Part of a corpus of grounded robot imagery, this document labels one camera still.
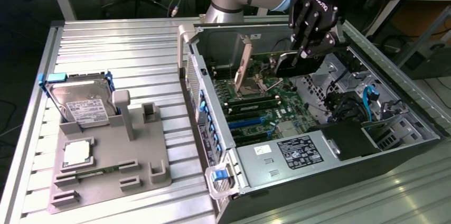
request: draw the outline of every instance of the black floor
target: black floor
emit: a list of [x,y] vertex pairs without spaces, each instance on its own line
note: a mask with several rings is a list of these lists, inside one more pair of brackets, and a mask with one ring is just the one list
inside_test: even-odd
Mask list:
[[[135,18],[135,3],[128,2],[107,12],[101,5],[115,0],[71,0],[79,20],[105,18]],[[171,0],[159,0],[168,5]],[[359,29],[371,22],[378,11],[358,6],[348,14],[348,20]],[[184,0],[177,17],[205,13],[209,0]],[[23,123],[36,71],[44,49],[51,21],[63,20],[56,0],[0,0],[0,135]],[[256,14],[256,8],[247,7],[245,15]],[[165,17],[167,11],[141,4],[137,18]],[[396,33],[390,26],[384,33]],[[3,191],[20,127],[0,136],[0,186]]]

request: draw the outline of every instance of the blue cable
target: blue cable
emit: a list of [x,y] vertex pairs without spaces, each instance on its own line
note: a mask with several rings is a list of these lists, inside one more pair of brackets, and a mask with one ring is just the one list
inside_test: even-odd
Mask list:
[[364,88],[364,91],[362,93],[362,99],[364,101],[364,107],[366,107],[366,110],[368,112],[370,121],[372,121],[372,114],[371,114],[371,109],[370,109],[370,105],[368,105],[368,97],[367,97],[367,95],[371,94],[371,93],[379,95],[379,91],[376,90],[376,88],[372,85],[368,85]]

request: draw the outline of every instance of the hard drive label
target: hard drive label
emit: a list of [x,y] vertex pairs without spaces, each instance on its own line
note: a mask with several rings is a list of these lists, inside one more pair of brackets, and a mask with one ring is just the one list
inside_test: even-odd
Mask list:
[[65,103],[72,117],[79,124],[87,124],[108,120],[104,103],[101,99],[73,101]]
[[308,136],[280,141],[277,145],[292,170],[324,161]]

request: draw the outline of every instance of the metal slotted table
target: metal slotted table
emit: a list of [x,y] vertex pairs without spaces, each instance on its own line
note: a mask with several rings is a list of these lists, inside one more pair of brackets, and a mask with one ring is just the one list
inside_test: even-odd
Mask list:
[[[36,85],[0,204],[1,223],[215,223],[176,65],[177,26],[196,22],[197,18],[80,21],[51,28],[39,73],[109,69],[116,88],[129,90],[132,105],[153,101],[160,106],[173,183],[47,213],[59,112]],[[443,142],[388,174],[239,223],[444,223],[451,220],[450,156],[451,143]]]

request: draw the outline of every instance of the warning label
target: warning label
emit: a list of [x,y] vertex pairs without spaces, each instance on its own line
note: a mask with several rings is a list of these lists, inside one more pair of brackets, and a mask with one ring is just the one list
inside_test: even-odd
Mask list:
[[73,101],[65,103],[72,117],[79,124],[107,121],[107,111],[101,99]]
[[324,161],[308,136],[280,141],[277,145],[292,170]]

